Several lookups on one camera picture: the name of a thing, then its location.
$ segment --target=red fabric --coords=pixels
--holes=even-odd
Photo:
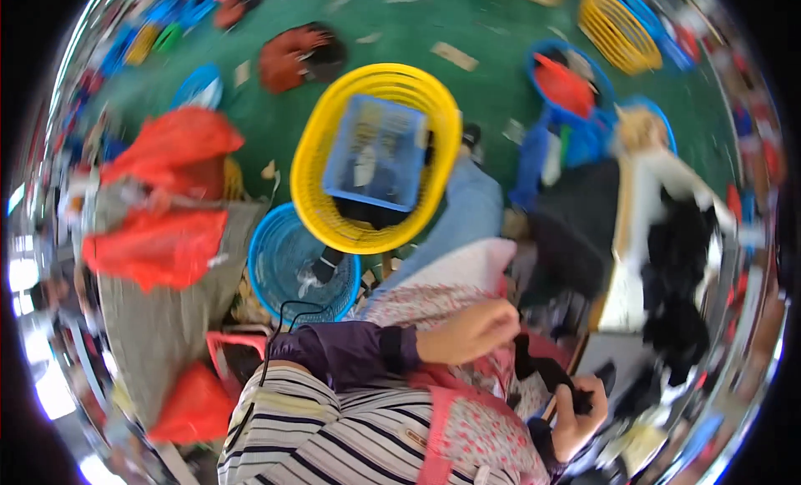
[[[735,185],[728,185],[726,187],[726,205],[729,210],[735,215],[737,224],[743,223],[743,203],[740,200],[740,193],[737,191]]]
[[[182,290],[205,275],[227,218],[226,210],[137,210],[118,230],[87,235],[83,258],[96,273],[136,281],[144,292],[156,285]]]
[[[593,94],[587,80],[542,54],[535,54],[534,59],[541,63],[534,69],[534,77],[546,98],[579,117],[589,117]]]
[[[224,157],[243,144],[222,114],[184,106],[145,122],[131,147],[100,170],[100,184],[132,177],[172,194],[219,200]]]
[[[217,440],[227,435],[235,405],[215,375],[203,363],[194,362],[175,383],[147,438],[180,444]]]

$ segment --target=clothing pile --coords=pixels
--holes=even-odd
[[[710,346],[706,323],[695,306],[712,237],[718,231],[714,206],[702,211],[694,198],[676,200],[662,189],[664,221],[648,233],[649,261],[642,269],[643,303],[649,318],[642,339],[670,369],[680,386]]]

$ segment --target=wrist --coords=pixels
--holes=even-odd
[[[427,330],[415,330],[417,356],[423,363],[438,363],[436,353],[432,344],[431,332]]]

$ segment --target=blue cloth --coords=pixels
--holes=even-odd
[[[426,241],[382,282],[372,299],[392,290],[432,262],[474,241],[501,234],[503,192],[469,157],[456,160],[446,188],[445,212]]]

